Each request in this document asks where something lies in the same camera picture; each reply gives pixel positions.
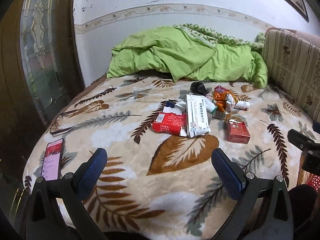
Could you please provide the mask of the red plastic basket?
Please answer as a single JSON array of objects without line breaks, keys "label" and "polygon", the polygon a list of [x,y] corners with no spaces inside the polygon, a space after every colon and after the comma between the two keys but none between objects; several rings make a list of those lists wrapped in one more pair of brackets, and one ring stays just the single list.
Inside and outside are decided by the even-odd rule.
[{"label": "red plastic basket", "polygon": [[318,193],[320,188],[320,176],[313,174],[308,180],[307,184]]}]

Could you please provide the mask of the red torn medicine box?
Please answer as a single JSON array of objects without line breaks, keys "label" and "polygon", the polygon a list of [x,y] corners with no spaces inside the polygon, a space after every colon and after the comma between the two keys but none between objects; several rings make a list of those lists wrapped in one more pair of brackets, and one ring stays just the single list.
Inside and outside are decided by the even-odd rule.
[{"label": "red torn medicine box", "polygon": [[159,113],[151,128],[156,133],[168,133],[180,137],[186,137],[187,116],[175,113]]}]

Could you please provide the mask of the black crumpled plastic bag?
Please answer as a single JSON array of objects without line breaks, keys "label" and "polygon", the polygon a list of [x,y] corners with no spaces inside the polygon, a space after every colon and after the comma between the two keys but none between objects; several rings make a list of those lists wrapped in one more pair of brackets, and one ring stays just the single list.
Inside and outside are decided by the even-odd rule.
[{"label": "black crumpled plastic bag", "polygon": [[197,95],[206,96],[209,90],[204,86],[202,82],[193,82],[190,86],[190,92]]}]

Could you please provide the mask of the green quilt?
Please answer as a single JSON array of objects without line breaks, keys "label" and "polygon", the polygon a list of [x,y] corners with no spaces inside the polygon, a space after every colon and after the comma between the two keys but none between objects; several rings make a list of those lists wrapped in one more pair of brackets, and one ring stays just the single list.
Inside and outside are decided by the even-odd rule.
[{"label": "green quilt", "polygon": [[155,70],[174,82],[234,82],[244,80],[258,89],[268,84],[268,69],[261,55],[265,38],[255,41],[224,35],[197,24],[176,24],[130,35],[112,48],[106,76],[116,78]]}]

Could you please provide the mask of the teal white small box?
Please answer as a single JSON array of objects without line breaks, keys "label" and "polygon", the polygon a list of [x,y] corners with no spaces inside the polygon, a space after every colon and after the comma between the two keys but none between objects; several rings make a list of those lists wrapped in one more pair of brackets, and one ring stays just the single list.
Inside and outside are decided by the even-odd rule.
[{"label": "teal white small box", "polygon": [[206,105],[206,110],[208,113],[213,114],[217,110],[217,106],[211,102],[207,97],[204,98],[204,103]]}]

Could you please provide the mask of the white long medicine box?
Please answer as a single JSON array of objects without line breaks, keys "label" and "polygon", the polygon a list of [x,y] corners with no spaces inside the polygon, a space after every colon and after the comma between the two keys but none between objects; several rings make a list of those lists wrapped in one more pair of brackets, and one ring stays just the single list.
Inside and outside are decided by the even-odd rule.
[{"label": "white long medicine box", "polygon": [[186,103],[188,137],[193,138],[210,133],[206,104],[202,96],[187,94]]}]

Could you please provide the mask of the smartphone with pink screen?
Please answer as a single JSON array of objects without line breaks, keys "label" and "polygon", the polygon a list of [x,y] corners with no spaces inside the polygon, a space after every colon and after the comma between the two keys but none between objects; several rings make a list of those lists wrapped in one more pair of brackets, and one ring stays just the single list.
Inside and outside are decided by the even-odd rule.
[{"label": "smartphone with pink screen", "polygon": [[61,174],[61,160],[65,140],[63,138],[50,142],[45,150],[41,176],[46,181],[57,180]]}]

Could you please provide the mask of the orange white snack bag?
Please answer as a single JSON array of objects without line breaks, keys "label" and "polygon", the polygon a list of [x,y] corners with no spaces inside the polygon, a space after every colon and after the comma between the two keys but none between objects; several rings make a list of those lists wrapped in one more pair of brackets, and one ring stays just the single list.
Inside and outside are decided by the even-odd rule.
[{"label": "orange white snack bag", "polygon": [[223,113],[230,113],[236,104],[233,94],[229,91],[214,92],[213,98],[217,109]]}]

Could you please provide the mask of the wooden door with glass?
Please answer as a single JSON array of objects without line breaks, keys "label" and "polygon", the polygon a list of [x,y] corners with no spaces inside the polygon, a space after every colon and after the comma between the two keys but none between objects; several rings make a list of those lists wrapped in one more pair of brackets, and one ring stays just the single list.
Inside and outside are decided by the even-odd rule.
[{"label": "wooden door with glass", "polygon": [[37,133],[84,88],[73,0],[1,0],[1,138]]}]

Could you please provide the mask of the red pink crumpled wrapper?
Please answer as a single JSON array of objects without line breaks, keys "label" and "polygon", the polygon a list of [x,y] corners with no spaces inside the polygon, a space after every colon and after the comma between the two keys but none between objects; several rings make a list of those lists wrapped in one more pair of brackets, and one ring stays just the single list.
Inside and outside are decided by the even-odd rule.
[{"label": "red pink crumpled wrapper", "polygon": [[224,87],[222,87],[221,85],[219,85],[219,86],[216,86],[215,88],[214,88],[214,92],[215,93],[223,93],[223,92],[225,92],[225,91],[227,91],[228,89],[226,89],[226,88],[224,88]]}]

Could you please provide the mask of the red cigarette pack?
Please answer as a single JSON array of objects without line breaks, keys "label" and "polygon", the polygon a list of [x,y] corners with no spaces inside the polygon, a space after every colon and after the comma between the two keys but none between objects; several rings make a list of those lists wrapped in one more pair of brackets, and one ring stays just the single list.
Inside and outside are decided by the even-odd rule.
[{"label": "red cigarette pack", "polygon": [[248,144],[251,138],[244,121],[229,119],[227,122],[227,140],[229,142]]}]

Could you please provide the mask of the striped floral headboard cushion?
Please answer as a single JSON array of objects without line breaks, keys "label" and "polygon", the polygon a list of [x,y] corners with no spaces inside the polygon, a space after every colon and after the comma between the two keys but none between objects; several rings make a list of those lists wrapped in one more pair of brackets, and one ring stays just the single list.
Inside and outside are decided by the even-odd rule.
[{"label": "striped floral headboard cushion", "polygon": [[319,36],[270,28],[265,33],[263,59],[276,84],[319,122]]}]

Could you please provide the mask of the leaf pattern bed blanket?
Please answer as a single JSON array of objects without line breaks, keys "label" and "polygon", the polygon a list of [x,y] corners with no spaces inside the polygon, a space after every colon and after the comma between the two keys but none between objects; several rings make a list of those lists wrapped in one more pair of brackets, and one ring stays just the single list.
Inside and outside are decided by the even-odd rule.
[{"label": "leaf pattern bed blanket", "polygon": [[283,176],[288,188],[308,181],[300,175],[301,152],[287,140],[295,129],[319,141],[312,120],[275,86],[257,89],[246,82],[223,83],[247,111],[247,144],[229,142],[227,122],[210,121],[210,133],[177,137],[155,133],[151,124],[168,101],[183,100],[189,80],[155,75],[108,79],[64,110],[40,137],[23,172],[31,191],[40,176],[47,145],[64,139],[61,173],[74,172],[97,148],[107,164],[84,205],[104,231],[137,232],[149,239],[210,239],[235,206],[211,163],[221,148],[244,171],[260,178]]}]

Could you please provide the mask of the white small bottle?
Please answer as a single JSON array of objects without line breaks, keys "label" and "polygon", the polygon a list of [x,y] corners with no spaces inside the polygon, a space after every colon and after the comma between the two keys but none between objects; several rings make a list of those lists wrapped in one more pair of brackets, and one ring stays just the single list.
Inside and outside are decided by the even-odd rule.
[{"label": "white small bottle", "polygon": [[250,108],[250,103],[248,101],[238,101],[235,106],[235,109],[247,111]]}]

